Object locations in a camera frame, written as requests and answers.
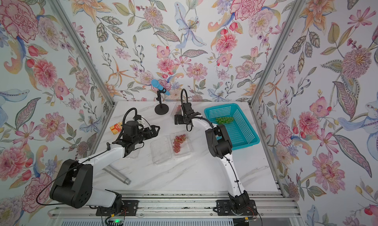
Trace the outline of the clear clamshell container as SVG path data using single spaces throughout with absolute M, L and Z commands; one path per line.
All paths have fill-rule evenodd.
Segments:
M 179 153 L 173 151 L 173 140 L 175 136 L 185 134 L 187 136 L 186 142 Z M 150 144 L 152 162 L 155 165 L 167 164 L 171 161 L 176 161 L 182 158 L 187 158 L 192 155 L 194 148 L 187 131 L 181 131 L 174 134 L 162 136 Z
M 174 118 L 175 115 L 182 115 L 181 102 L 178 101 L 175 103 L 174 108 L 172 109 L 171 116 Z

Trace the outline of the clear clamshell container front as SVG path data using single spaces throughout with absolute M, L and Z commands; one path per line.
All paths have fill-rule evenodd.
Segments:
M 175 115 L 182 115 L 181 102 L 178 101 L 175 103 L 174 108 L 172 109 L 171 116 L 174 118 Z

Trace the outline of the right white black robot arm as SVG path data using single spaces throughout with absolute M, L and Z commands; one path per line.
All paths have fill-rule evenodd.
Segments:
M 230 211 L 235 215 L 242 215 L 247 211 L 253 216 L 258 215 L 257 207 L 253 204 L 236 172 L 232 143 L 226 127 L 214 124 L 199 112 L 195 112 L 190 102 L 181 102 L 181 114 L 175 115 L 175 124 L 204 129 L 209 152 L 220 162 L 227 182 Z

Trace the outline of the teal plastic mesh basket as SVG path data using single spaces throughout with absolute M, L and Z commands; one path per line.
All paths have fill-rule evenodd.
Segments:
M 217 124 L 217 117 L 234 118 L 231 124 L 224 125 L 232 142 L 233 150 L 248 148 L 260 143 L 258 134 L 238 104 L 228 103 L 212 106 L 204 109 L 204 114 L 214 124 Z

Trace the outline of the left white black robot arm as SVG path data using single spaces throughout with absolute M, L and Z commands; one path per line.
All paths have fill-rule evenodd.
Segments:
M 127 157 L 136 145 L 158 136 L 160 127 L 144 127 L 136 116 L 132 121 L 122 124 L 121 132 L 112 143 L 107 143 L 106 150 L 78 161 L 69 159 L 62 165 L 57 178 L 52 183 L 49 197 L 61 204 L 73 208 L 97 206 L 110 208 L 115 213 L 124 211 L 125 205 L 119 193 L 93 187 L 94 176 L 112 163 Z

